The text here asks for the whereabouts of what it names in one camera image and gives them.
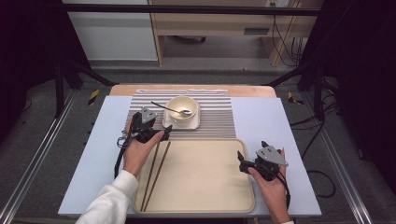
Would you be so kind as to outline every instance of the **white bowl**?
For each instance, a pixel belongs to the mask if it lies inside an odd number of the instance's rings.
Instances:
[[[185,95],[180,95],[177,97],[172,98],[166,107],[174,109],[176,111],[181,111],[181,110],[190,110],[191,115],[188,117],[183,117],[179,113],[175,111],[168,110],[168,115],[175,121],[175,122],[184,122],[191,120],[197,111],[199,110],[199,105],[198,102],[196,102],[194,99],[192,99],[189,96]]]

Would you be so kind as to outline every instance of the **finger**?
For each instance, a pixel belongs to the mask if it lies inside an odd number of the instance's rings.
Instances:
[[[280,155],[283,157],[283,159],[285,159],[285,149],[284,149],[284,148],[282,148],[282,150],[280,150]],[[279,167],[279,172],[280,172],[283,176],[285,176],[285,178],[286,178],[286,166],[281,165],[281,166]]]
[[[157,145],[161,141],[161,139],[163,138],[164,134],[165,134],[164,131],[160,131],[160,132],[154,134],[154,136],[152,136],[151,139],[148,140],[148,142],[147,142],[149,147],[154,147],[155,145]]]
[[[132,124],[132,119],[131,120],[129,120],[129,122],[127,123],[127,125],[125,126],[125,132],[129,132],[129,130],[131,129],[131,124]]]
[[[266,180],[264,180],[264,178],[262,178],[262,175],[260,175],[260,173],[256,169],[254,169],[253,167],[248,167],[247,170],[251,174],[251,176],[253,176],[253,178],[256,180],[256,182],[259,185],[262,185],[262,186],[264,185]]]

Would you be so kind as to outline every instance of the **white sleeve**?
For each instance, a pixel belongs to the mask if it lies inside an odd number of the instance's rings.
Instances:
[[[125,223],[126,211],[137,189],[137,179],[122,170],[111,185],[104,186],[77,223]]]

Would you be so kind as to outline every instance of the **striped placemat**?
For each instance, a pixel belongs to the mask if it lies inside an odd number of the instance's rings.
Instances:
[[[157,113],[158,117],[153,128],[163,129],[163,109],[153,105],[151,101],[160,105],[173,97],[187,95],[198,102],[200,106],[200,124],[192,130],[173,130],[170,138],[235,138],[233,125],[233,109],[230,94],[226,90],[138,90],[134,95],[128,113],[128,122],[135,112],[142,106]]]

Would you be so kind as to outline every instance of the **white tabletop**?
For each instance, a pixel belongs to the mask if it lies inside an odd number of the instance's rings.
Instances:
[[[120,149],[117,139],[129,111],[132,96],[107,96],[93,127],[90,139],[59,209],[70,217],[81,215],[99,190],[113,180],[114,164]],[[320,216],[315,193],[304,168],[292,135],[283,105],[278,98],[231,97],[236,137],[247,149],[248,159],[256,158],[256,150],[265,141],[275,148],[285,148],[287,181],[292,217]],[[249,213],[229,214],[138,214],[131,207],[128,217],[267,217],[269,216],[260,190],[253,181],[256,205]]]

